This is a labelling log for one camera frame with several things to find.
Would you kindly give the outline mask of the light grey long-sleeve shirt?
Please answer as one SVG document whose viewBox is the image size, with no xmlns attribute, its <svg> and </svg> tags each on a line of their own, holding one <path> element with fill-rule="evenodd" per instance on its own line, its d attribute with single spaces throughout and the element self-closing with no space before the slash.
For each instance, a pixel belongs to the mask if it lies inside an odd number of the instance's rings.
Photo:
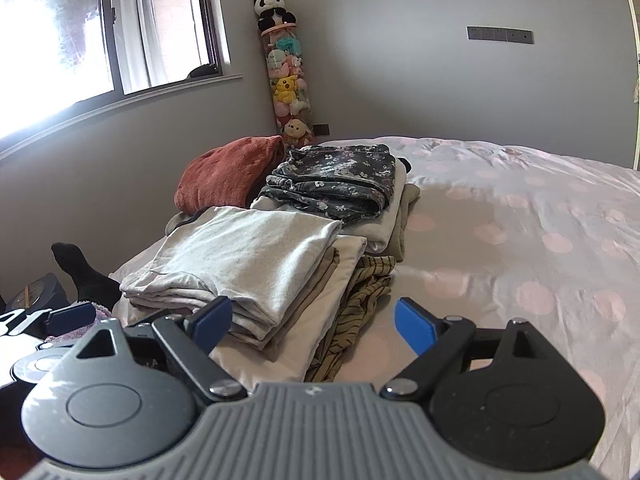
<svg viewBox="0 0 640 480">
<path fill-rule="evenodd" d="M 177 226 L 120 289 L 147 309 L 194 311 L 228 297 L 232 334 L 261 341 L 283 322 L 341 227 L 303 212 L 210 207 Z"/>
</svg>

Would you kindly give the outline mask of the purple fluffy sleeve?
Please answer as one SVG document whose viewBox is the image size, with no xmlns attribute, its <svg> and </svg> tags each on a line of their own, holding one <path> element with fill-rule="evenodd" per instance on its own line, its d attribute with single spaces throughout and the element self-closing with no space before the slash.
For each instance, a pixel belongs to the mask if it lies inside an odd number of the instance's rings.
<svg viewBox="0 0 640 480">
<path fill-rule="evenodd" d="M 47 346 L 50 346 L 50 344 L 65 344 L 66 342 L 77 340 L 80 337 L 84 336 L 92 326 L 95 326 L 99 322 L 108 320 L 109 318 L 113 317 L 112 312 L 106 307 L 103 307 L 100 304 L 95 304 L 94 302 L 92 303 L 92 306 L 96 311 L 96 317 L 94 318 L 93 322 L 86 326 L 76 328 L 76 330 L 72 330 L 71 332 L 63 334 L 61 336 L 49 336 L 42 344 L 43 348 L 47 348 Z"/>
</svg>

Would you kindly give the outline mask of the black sock foot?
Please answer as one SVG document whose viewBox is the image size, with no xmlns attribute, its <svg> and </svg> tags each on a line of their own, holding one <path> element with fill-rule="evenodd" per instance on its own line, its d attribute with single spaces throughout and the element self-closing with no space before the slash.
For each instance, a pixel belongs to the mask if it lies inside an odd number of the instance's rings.
<svg viewBox="0 0 640 480">
<path fill-rule="evenodd" d="M 78 301 L 91 301 L 111 311 L 122 296 L 119 282 L 94 270 L 80 248 L 74 244 L 51 245 L 54 260 L 74 283 Z"/>
</svg>

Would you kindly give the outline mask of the olive striped garment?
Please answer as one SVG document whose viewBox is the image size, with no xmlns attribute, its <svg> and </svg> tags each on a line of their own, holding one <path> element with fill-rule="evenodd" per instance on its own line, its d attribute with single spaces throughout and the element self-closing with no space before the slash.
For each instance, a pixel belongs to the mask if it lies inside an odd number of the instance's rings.
<svg viewBox="0 0 640 480">
<path fill-rule="evenodd" d="M 332 382 L 346 353 L 378 310 L 378 300 L 390 293 L 393 256 L 362 256 L 345 289 L 337 314 L 309 364 L 305 382 Z"/>
</svg>

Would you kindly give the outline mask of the white folded garment under floral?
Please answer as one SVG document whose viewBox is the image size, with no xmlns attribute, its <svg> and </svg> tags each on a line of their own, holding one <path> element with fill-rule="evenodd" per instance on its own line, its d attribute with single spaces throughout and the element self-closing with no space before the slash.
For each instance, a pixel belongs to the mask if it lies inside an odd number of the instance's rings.
<svg viewBox="0 0 640 480">
<path fill-rule="evenodd" d="M 376 219 L 363 220 L 351 224 L 350 226 L 345 226 L 343 222 L 340 221 L 342 224 L 342 232 L 349 235 L 364 237 L 367 240 L 367 251 L 372 252 L 372 254 L 380 254 L 381 252 L 384 252 L 387 247 L 388 241 L 390 240 L 390 234 L 392 234 L 396 221 L 402 190 L 407 183 L 406 165 L 398 158 L 397 160 L 401 163 L 401 166 L 398 169 L 398 180 L 396 181 L 395 186 L 396 195 L 392 201 L 392 204 L 386 209 L 386 211 L 384 211 Z M 262 197 L 260 195 L 258 195 L 256 200 L 254 200 L 254 202 L 250 206 L 253 209 L 263 211 L 300 211 L 288 205 L 280 205 L 274 200 L 270 200 L 270 198 Z"/>
</svg>

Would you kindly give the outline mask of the beige folded garment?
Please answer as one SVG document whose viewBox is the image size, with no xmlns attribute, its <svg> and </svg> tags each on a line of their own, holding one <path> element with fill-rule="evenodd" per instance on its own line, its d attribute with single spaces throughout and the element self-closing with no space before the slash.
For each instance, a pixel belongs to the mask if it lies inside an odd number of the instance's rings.
<svg viewBox="0 0 640 480">
<path fill-rule="evenodd" d="M 283 322 L 270 330 L 261 341 L 251 341 L 250 346 L 260 352 L 264 352 L 270 361 L 274 361 L 279 353 L 279 347 L 286 334 L 292 330 L 305 310 L 316 300 L 326 283 L 332 278 L 334 271 L 340 263 L 340 253 L 330 246 L 322 256 L 320 263 L 311 274 L 308 282 L 296 296 L 295 300 L 286 310 Z"/>
</svg>

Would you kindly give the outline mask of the khaki folded garment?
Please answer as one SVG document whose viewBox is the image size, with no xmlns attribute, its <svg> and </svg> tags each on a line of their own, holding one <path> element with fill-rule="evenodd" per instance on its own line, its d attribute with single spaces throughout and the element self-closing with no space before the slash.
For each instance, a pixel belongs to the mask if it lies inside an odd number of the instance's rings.
<svg viewBox="0 0 640 480">
<path fill-rule="evenodd" d="M 406 183 L 402 190 L 394 228 L 384 252 L 384 255 L 394 257 L 397 262 L 405 259 L 405 232 L 408 226 L 409 214 L 420 194 L 420 188 L 413 183 Z"/>
</svg>

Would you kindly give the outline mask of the rust red towel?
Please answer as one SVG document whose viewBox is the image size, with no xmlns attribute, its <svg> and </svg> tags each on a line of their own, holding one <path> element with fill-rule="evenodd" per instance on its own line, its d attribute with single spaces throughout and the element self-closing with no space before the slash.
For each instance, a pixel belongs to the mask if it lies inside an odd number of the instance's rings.
<svg viewBox="0 0 640 480">
<path fill-rule="evenodd" d="M 247 208 L 284 158 L 280 136 L 246 136 L 212 148 L 186 166 L 174 204 L 185 214 L 211 206 Z"/>
</svg>

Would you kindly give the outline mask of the dark floral folded garment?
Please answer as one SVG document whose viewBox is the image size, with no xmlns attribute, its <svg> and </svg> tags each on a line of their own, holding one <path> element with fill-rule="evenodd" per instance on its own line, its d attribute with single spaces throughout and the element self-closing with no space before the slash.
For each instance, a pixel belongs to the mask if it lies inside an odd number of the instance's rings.
<svg viewBox="0 0 640 480">
<path fill-rule="evenodd" d="M 392 204 L 400 166 L 384 144 L 292 148 L 259 195 L 350 226 Z"/>
</svg>

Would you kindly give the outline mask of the plush toy column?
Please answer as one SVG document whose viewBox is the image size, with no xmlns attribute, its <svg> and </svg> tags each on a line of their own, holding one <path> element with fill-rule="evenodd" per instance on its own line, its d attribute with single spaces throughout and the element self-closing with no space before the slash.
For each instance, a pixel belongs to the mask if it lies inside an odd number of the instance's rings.
<svg viewBox="0 0 640 480">
<path fill-rule="evenodd" d="M 284 0 L 254 0 L 253 6 L 278 131 L 286 145 L 301 148 L 314 133 L 297 18 Z"/>
</svg>

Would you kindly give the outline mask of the window with dark frame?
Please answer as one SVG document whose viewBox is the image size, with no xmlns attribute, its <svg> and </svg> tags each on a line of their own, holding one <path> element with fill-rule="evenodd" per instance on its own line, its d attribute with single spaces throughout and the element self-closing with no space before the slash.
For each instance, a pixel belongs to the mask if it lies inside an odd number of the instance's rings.
<svg viewBox="0 0 640 480">
<path fill-rule="evenodd" d="M 220 0 L 1 0 L 1 153 L 234 79 Z"/>
</svg>

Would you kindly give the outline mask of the grey wall switch panel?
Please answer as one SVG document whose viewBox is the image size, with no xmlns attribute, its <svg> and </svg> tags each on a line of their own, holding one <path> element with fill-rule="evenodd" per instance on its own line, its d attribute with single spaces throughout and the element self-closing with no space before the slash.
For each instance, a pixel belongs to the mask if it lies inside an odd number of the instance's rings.
<svg viewBox="0 0 640 480">
<path fill-rule="evenodd" d="M 503 28 L 491 26 L 468 26 L 469 40 L 510 42 L 510 44 L 533 44 L 534 34 L 531 30 Z"/>
</svg>

